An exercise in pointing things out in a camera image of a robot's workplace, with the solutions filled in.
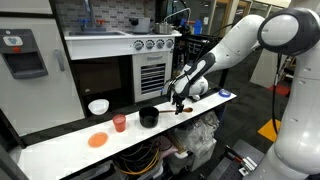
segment ice dispenser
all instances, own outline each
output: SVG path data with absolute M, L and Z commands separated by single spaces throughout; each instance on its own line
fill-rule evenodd
M 0 29 L 0 53 L 15 79 L 48 75 L 30 29 Z

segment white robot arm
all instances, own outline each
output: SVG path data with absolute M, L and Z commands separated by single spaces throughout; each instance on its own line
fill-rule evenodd
M 319 173 L 319 39 L 319 16 L 308 9 L 284 9 L 266 20 L 255 15 L 244 17 L 217 46 L 171 82 L 176 114 L 182 111 L 186 97 L 207 91 L 204 74 L 234 66 L 258 40 L 269 51 L 296 56 L 297 66 L 277 141 L 245 179 L 298 180 Z

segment red cup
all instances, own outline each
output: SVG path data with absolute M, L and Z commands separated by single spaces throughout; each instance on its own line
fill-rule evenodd
M 112 118 L 114 127 L 117 132 L 123 132 L 126 129 L 126 116 L 118 114 Z

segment black bowl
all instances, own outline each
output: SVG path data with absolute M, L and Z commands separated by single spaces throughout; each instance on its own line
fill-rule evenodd
M 139 116 L 143 127 L 153 128 L 158 124 L 159 110 L 155 107 L 144 107 L 140 109 Z

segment sink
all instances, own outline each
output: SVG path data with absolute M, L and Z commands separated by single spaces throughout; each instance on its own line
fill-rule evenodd
M 121 32 L 101 32 L 101 31 L 87 31 L 87 32 L 70 32 L 69 36 L 123 36 Z

